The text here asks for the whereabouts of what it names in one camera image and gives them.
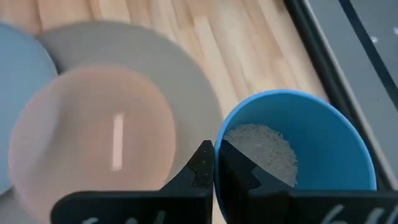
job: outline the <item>flour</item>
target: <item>flour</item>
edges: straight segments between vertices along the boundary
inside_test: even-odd
[[[293,187],[297,184],[297,160],[281,133],[261,124],[244,124],[224,139],[273,176]]]

